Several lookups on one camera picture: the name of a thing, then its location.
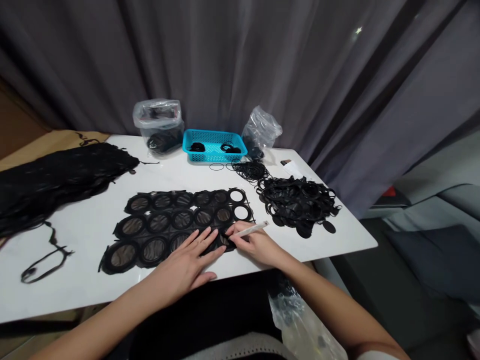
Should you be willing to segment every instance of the blue basket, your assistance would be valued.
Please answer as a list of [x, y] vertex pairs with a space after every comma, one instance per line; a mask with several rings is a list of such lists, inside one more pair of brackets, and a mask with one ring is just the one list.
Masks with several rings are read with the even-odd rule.
[[[193, 143], [205, 145], [205, 152], [189, 151]], [[222, 144], [231, 144], [239, 148], [241, 153], [225, 153], [220, 149]], [[231, 163], [240, 161], [247, 155], [247, 148], [240, 135], [225, 131], [208, 131], [188, 129], [183, 134], [183, 151], [193, 162]]]

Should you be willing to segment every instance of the curtain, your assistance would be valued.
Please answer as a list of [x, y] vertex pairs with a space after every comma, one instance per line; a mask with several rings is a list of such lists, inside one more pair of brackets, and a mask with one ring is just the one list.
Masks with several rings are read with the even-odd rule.
[[461, 0], [4, 0], [0, 76], [59, 129], [136, 135], [134, 104], [168, 98], [188, 128], [240, 133], [261, 105], [275, 146], [359, 217], [480, 109], [478, 15]]

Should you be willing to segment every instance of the finger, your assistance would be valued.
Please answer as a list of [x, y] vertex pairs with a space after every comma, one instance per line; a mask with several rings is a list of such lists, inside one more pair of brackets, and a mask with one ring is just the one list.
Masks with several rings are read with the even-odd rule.
[[190, 290], [201, 287], [202, 285], [205, 285], [209, 281], [216, 278], [217, 278], [217, 274], [215, 274], [214, 272], [211, 272], [211, 271], [204, 272], [203, 274], [200, 274], [196, 277], [195, 281], [190, 287]]
[[227, 247], [225, 245], [223, 246], [220, 246], [218, 249], [216, 249], [215, 251], [212, 251], [212, 252], [209, 252], [208, 254], [206, 254], [205, 256], [202, 256], [200, 258], [200, 266], [202, 268], [206, 267], [207, 265], [210, 265], [211, 263], [213, 263], [215, 260], [217, 260], [219, 257], [222, 256], [222, 254], [225, 252], [225, 250], [227, 249]]
[[200, 256], [200, 254], [203, 253], [210, 246], [211, 243], [213, 243], [218, 233], [219, 231], [217, 229], [213, 230], [205, 240], [198, 244], [198, 246], [193, 250], [196, 256]]
[[188, 248], [189, 249], [196, 248], [207, 237], [207, 235], [210, 234], [210, 231], [212, 231], [212, 228], [209, 226], [205, 230], [203, 230], [201, 234], [198, 235], [198, 237], [194, 241], [191, 242]]
[[240, 236], [232, 235], [229, 237], [238, 249], [243, 250], [247, 253], [252, 253], [255, 250], [255, 246], [245, 240], [243, 240]]
[[198, 236], [198, 234], [199, 234], [199, 230], [198, 230], [198, 229], [195, 230], [194, 232], [192, 232], [192, 233], [190, 234], [190, 236], [187, 237], [187, 238], [185, 239], [185, 241], [182, 242], [182, 243], [180, 244], [180, 246], [176, 248], [175, 251], [178, 251], [178, 250], [181, 250], [181, 249], [185, 249], [188, 245], [190, 245], [190, 244], [192, 243], [193, 240], [195, 240], [195, 238]]
[[235, 230], [239, 232], [239, 231], [251, 228], [254, 225], [255, 224], [239, 220], [235, 222], [232, 226], [230, 226], [227, 231], [225, 231], [225, 235], [232, 235], [235, 232]]

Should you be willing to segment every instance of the white marble table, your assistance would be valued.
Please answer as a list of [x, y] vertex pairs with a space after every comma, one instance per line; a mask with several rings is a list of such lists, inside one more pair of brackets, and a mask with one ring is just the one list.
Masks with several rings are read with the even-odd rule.
[[[143, 162], [155, 161], [147, 156], [147, 148], [139, 136], [112, 135], [108, 142], [126, 148]], [[295, 161], [304, 175], [321, 182], [300, 156], [289, 149], [266, 152], [264, 163], [272, 176], [289, 177], [280, 164], [285, 159]], [[107, 245], [115, 240], [112, 234], [115, 225], [127, 216], [124, 207], [137, 192], [242, 188], [256, 221], [269, 220], [270, 226], [265, 231], [302, 262], [377, 246], [374, 238], [346, 207], [337, 217], [330, 219], [336, 227], [335, 234], [327, 232], [321, 225], [315, 225], [312, 236], [304, 239], [294, 228], [278, 227], [265, 212], [265, 206], [251, 184], [226, 168], [213, 171], [208, 164], [190, 162], [181, 149], [161, 160], [160, 164], [140, 164], [135, 170], [136, 174], [126, 173], [116, 183], [111, 183], [106, 192], [68, 204], [50, 217], [59, 245], [75, 251], [63, 268], [52, 275], [33, 284], [20, 282], [23, 270], [53, 250], [48, 243], [51, 234], [48, 227], [26, 231], [7, 242], [0, 250], [0, 323], [109, 302], [147, 276], [152, 270], [138, 267], [114, 275], [98, 272]], [[52, 259], [52, 263], [44, 264], [45, 269], [58, 264], [54, 262]], [[263, 269], [237, 250], [225, 253], [209, 268], [216, 272], [218, 279]]]

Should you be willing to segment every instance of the clear plastic bag on lap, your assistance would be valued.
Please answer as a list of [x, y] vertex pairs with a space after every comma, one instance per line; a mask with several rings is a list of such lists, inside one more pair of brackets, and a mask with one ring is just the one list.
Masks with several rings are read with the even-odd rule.
[[178, 100], [158, 98], [137, 102], [133, 123], [140, 129], [148, 153], [156, 158], [182, 146], [185, 124]]
[[278, 288], [268, 290], [268, 299], [282, 342], [298, 360], [348, 360], [344, 348], [284, 276]]
[[251, 159], [264, 157], [264, 149], [273, 148], [275, 139], [282, 134], [282, 127], [277, 120], [260, 106], [253, 109], [250, 119], [243, 128], [241, 138]]

